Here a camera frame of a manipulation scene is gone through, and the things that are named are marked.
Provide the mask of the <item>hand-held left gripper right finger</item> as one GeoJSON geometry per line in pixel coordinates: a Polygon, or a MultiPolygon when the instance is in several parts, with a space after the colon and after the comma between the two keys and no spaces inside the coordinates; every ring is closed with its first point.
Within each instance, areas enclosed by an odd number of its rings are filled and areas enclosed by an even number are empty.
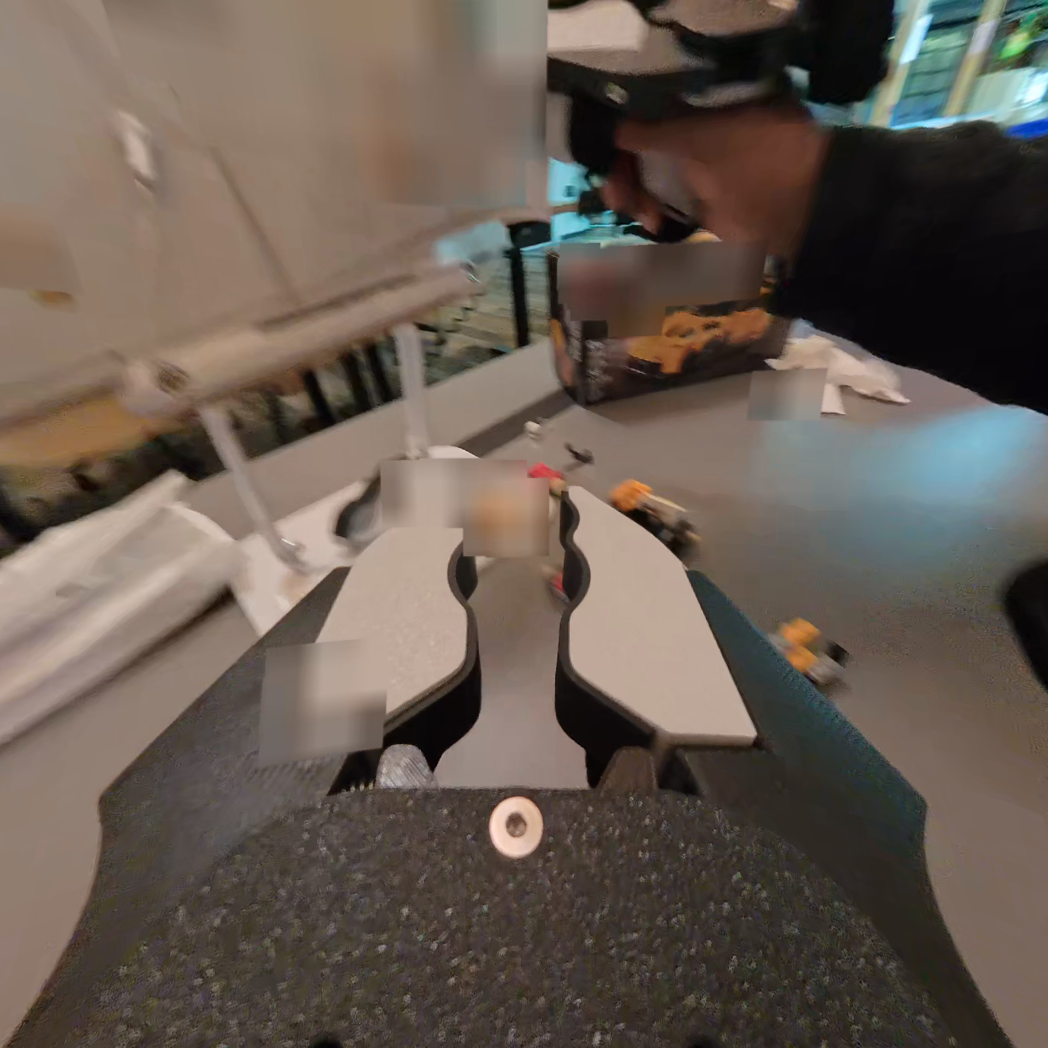
{"type": "Polygon", "coordinates": [[[562,508],[574,512],[565,551],[583,567],[569,669],[658,740],[754,746],[754,720],[678,556],[581,486],[562,508]]]}

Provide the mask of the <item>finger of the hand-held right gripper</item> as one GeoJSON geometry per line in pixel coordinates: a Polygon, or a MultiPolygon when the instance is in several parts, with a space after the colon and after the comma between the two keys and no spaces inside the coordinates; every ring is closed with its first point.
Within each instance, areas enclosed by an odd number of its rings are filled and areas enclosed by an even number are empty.
{"type": "Polygon", "coordinates": [[[547,54],[635,54],[650,28],[636,7],[549,7],[547,54]]]}

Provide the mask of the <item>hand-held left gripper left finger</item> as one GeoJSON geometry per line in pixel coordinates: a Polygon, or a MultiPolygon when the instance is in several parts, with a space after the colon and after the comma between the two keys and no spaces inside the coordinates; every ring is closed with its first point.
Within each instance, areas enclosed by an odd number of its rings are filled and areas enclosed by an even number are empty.
{"type": "Polygon", "coordinates": [[[353,562],[320,632],[406,720],[467,667],[471,611],[456,576],[460,528],[392,528],[353,562]]]}

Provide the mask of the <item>orange grey brick assembly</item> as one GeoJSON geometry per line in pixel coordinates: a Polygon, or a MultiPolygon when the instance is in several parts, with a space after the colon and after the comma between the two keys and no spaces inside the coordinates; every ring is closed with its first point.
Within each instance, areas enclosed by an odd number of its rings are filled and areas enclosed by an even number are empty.
{"type": "Polygon", "coordinates": [[[820,689],[835,687],[850,663],[850,653],[805,618],[779,623],[767,639],[796,673],[820,689]]]}

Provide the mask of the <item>grey desk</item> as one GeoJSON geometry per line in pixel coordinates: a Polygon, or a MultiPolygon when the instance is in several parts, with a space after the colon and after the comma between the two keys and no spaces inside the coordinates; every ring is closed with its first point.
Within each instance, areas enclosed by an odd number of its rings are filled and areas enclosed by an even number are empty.
{"type": "MultiPolygon", "coordinates": [[[[951,934],[1016,1046],[1046,1045],[1046,691],[1003,589],[1046,556],[1046,419],[902,369],[910,406],[756,422],[744,376],[550,425],[686,505],[698,567],[759,627],[850,654],[842,713],[927,801],[951,934]]],[[[46,984],[99,859],[99,796],[255,641],[230,601],[2,747],[2,1041],[46,984]]]]}

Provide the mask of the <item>person's right hand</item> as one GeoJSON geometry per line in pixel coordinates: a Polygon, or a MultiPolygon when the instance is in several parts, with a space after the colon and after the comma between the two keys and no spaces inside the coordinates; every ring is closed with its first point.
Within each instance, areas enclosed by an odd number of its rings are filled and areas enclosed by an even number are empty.
{"type": "Polygon", "coordinates": [[[602,190],[605,203],[656,233],[662,197],[640,174],[640,158],[671,163],[687,189],[701,230],[723,241],[764,247],[791,262],[800,249],[829,133],[794,99],[777,99],[674,121],[629,122],[602,190]]]}

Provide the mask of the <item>black white plastic bag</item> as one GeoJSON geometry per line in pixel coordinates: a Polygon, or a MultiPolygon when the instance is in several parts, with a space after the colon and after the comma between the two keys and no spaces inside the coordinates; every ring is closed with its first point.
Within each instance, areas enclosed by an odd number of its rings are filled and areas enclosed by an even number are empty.
{"type": "Polygon", "coordinates": [[[339,510],[332,534],[345,547],[361,551],[371,545],[383,529],[383,479],[376,474],[339,510]]]}

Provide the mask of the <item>black brick car chassis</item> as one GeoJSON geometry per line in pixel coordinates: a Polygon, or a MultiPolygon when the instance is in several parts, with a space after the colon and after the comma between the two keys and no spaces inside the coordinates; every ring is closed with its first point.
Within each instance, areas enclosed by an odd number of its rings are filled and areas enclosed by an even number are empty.
{"type": "Polygon", "coordinates": [[[700,556],[701,539],[687,510],[636,479],[625,479],[608,492],[609,504],[654,537],[682,561],[700,556]]]}

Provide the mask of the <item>yellow car toy box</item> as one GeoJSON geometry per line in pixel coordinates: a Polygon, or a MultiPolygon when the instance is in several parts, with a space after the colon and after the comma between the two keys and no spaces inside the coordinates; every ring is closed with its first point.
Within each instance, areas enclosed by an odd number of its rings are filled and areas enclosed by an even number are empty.
{"type": "Polygon", "coordinates": [[[556,379],[581,406],[765,371],[784,350],[776,262],[757,272],[743,245],[566,244],[547,269],[556,379]]]}

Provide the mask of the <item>white paper bag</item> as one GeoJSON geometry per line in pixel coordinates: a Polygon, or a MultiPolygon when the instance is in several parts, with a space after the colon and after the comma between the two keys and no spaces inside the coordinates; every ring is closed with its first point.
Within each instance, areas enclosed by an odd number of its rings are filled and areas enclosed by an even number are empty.
{"type": "Polygon", "coordinates": [[[2,562],[1,742],[32,729],[192,621],[241,572],[236,540],[169,471],[2,562]]]}

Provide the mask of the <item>white instruction booklet stand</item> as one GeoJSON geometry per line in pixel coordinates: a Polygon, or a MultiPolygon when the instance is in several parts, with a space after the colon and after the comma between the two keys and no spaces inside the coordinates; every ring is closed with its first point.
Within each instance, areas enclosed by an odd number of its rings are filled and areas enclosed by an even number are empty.
{"type": "Polygon", "coordinates": [[[2,410],[543,203],[544,2],[2,2],[2,410]]]}

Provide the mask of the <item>crumpled white paper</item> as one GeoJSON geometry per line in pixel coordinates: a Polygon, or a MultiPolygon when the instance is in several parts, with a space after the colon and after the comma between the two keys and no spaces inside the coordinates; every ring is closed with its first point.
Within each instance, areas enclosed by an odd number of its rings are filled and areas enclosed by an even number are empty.
{"type": "Polygon", "coordinates": [[[765,363],[777,372],[821,374],[818,414],[822,416],[844,416],[847,392],[864,400],[900,407],[910,403],[901,391],[899,375],[885,361],[813,327],[793,331],[779,354],[765,363]]]}

